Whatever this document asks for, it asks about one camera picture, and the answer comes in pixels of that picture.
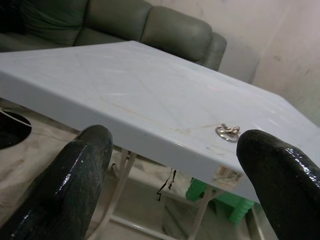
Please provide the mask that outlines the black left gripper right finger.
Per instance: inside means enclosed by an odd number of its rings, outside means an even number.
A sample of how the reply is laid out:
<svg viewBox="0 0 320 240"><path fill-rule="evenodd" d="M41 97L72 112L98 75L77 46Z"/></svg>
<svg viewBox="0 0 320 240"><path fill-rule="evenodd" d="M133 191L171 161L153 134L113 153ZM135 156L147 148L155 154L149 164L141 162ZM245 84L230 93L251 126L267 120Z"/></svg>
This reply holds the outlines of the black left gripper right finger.
<svg viewBox="0 0 320 240"><path fill-rule="evenodd" d="M320 238L320 169L299 148L261 130L238 139L237 159L279 240Z"/></svg>

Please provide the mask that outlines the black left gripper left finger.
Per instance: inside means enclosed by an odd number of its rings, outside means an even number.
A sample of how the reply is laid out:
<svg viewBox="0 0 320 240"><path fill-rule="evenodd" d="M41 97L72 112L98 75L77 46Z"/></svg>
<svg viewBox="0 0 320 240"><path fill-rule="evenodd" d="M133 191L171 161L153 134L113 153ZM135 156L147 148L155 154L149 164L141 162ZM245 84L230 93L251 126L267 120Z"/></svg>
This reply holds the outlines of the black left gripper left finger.
<svg viewBox="0 0 320 240"><path fill-rule="evenodd" d="M102 125L82 130L27 188L0 228L2 240L83 240L113 151Z"/></svg>

